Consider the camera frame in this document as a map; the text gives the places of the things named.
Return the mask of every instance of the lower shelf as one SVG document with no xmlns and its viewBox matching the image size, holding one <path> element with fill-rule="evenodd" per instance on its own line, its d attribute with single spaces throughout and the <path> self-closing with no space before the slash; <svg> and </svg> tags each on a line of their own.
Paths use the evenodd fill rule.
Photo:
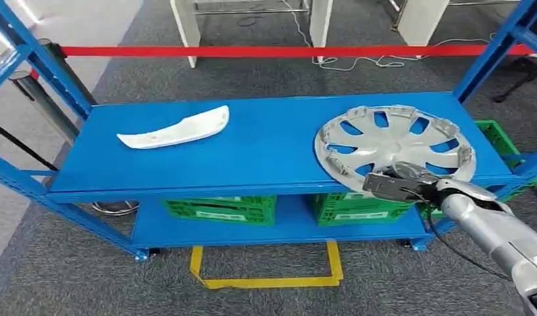
<svg viewBox="0 0 537 316">
<path fill-rule="evenodd" d="M 279 196 L 274 226 L 175 219 L 160 201 L 141 201 L 132 231 L 139 248 L 385 240 L 427 236 L 416 209 L 394 223 L 318 227 L 302 196 Z"/>
</svg>

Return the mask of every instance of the table leg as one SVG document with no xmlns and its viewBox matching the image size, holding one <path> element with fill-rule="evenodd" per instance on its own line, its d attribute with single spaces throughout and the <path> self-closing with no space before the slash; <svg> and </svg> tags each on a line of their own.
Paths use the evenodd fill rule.
<svg viewBox="0 0 537 316">
<path fill-rule="evenodd" d="M 450 0 L 406 0 L 398 32 L 411 46 L 426 46 Z"/>
<path fill-rule="evenodd" d="M 314 47 L 325 47 L 332 13 L 333 0 L 314 0 L 311 4 L 311 21 L 309 32 Z M 323 56 L 318 56 L 319 63 Z"/>
<path fill-rule="evenodd" d="M 173 15 L 177 21 L 177 28 L 181 41 L 185 47 L 200 46 L 200 30 L 194 15 L 193 0 L 171 0 Z M 196 66 L 196 56 L 188 56 L 190 67 Z"/>
</svg>

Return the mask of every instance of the white plastic part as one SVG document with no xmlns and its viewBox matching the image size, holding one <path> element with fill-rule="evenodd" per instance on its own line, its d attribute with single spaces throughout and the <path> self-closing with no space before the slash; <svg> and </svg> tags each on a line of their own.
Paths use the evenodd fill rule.
<svg viewBox="0 0 537 316">
<path fill-rule="evenodd" d="M 229 122 L 227 105 L 182 119 L 179 123 L 145 134 L 117 137 L 134 149 L 151 149 L 200 140 L 219 133 Z"/>
</svg>

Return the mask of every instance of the black pole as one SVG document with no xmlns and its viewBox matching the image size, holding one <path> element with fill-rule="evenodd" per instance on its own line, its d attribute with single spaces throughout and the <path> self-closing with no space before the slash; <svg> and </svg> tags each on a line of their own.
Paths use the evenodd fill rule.
<svg viewBox="0 0 537 316">
<path fill-rule="evenodd" d="M 58 171 L 59 169 L 55 167 L 52 163 L 49 161 L 46 161 L 43 157 L 41 157 L 38 153 L 33 151 L 33 149 L 29 148 L 26 144 L 22 143 L 18 138 L 15 138 L 12 134 L 8 133 L 4 128 L 0 127 L 0 135 L 4 136 L 6 139 L 11 141 L 14 145 L 18 146 L 21 150 L 23 150 L 28 155 L 32 156 L 35 160 L 39 161 L 43 165 L 45 165 L 47 168 Z"/>
</svg>

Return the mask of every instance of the gray carpet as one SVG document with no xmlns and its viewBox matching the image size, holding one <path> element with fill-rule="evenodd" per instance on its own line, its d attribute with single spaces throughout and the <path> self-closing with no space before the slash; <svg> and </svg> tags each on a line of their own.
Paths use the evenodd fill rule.
<svg viewBox="0 0 537 316">
<path fill-rule="evenodd" d="M 273 14 L 241 28 L 238 17 L 201 18 L 204 45 L 301 45 L 291 16 Z M 402 43 L 377 1 L 335 1 L 330 45 Z M 486 38 L 497 25 L 476 9 L 450 10 L 434 42 Z M 168 1 L 147 0 L 124 42 L 180 44 Z M 116 59 L 95 95 L 102 102 L 165 101 L 275 95 L 448 90 L 469 58 L 426 59 L 404 68 L 361 62 L 352 72 L 320 70 L 306 59 Z M 349 66 L 351 60 L 339 62 Z M 537 149 L 537 82 L 504 104 L 488 97 L 518 77 L 495 73 L 467 105 L 476 119 L 495 119 L 523 151 Z M 512 206 L 537 230 L 537 190 Z M 123 230 L 130 218 L 107 219 Z M 447 239 L 494 267 L 454 231 Z M 0 315 L 519 315 L 510 283 L 487 275 L 438 242 L 416 253 L 397 242 L 339 244 L 345 279 L 335 288 L 206 290 L 188 272 L 190 250 L 169 250 L 146 263 L 45 213 L 0 294 Z M 323 244 L 206 248 L 211 278 L 326 275 Z"/>
</svg>

